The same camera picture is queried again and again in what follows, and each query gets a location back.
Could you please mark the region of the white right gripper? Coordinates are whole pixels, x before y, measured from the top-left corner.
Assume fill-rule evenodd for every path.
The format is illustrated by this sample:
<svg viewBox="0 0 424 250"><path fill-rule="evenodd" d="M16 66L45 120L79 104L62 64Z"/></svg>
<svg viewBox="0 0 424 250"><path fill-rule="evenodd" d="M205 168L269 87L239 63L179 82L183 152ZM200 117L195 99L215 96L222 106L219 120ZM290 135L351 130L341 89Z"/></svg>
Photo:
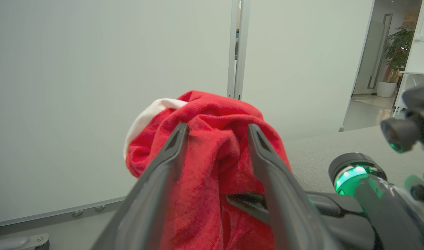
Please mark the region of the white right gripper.
<svg viewBox="0 0 424 250"><path fill-rule="evenodd" d="M424 174L398 187L372 158L349 152L330 163L328 175L337 194L362 207L384 250L424 250Z"/></svg>

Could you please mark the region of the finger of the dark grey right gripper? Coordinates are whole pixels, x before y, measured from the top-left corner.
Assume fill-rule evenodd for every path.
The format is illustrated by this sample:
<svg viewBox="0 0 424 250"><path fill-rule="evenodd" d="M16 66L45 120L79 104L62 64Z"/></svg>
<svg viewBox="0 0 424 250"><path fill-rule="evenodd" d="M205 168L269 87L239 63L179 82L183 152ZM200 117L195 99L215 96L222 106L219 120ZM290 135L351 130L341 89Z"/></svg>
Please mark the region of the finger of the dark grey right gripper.
<svg viewBox="0 0 424 250"><path fill-rule="evenodd" d="M375 232L366 213L355 198L332 193L307 192L307 197L321 213L322 219L346 250L373 250ZM241 193L226 196L234 207L270 225L265 196Z"/></svg>

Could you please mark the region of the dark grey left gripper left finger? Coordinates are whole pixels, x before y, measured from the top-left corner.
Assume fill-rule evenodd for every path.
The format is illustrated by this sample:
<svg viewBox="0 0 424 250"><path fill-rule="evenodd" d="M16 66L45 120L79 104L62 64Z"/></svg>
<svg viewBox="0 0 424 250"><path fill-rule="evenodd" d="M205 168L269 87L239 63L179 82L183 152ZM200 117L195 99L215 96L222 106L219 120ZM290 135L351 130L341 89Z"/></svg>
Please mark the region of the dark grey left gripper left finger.
<svg viewBox="0 0 424 250"><path fill-rule="evenodd" d="M174 183L185 165L188 125L178 124L93 244L93 250L157 250Z"/></svg>

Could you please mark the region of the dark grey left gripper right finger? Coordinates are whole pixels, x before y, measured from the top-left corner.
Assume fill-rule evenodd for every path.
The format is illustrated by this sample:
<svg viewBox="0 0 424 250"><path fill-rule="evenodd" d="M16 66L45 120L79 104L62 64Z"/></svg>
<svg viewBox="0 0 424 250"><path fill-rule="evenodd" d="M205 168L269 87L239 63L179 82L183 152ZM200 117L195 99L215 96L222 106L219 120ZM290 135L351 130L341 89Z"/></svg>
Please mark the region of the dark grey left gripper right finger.
<svg viewBox="0 0 424 250"><path fill-rule="evenodd" d="M263 184L277 250L340 250L306 192L257 124L247 127L252 168Z"/></svg>

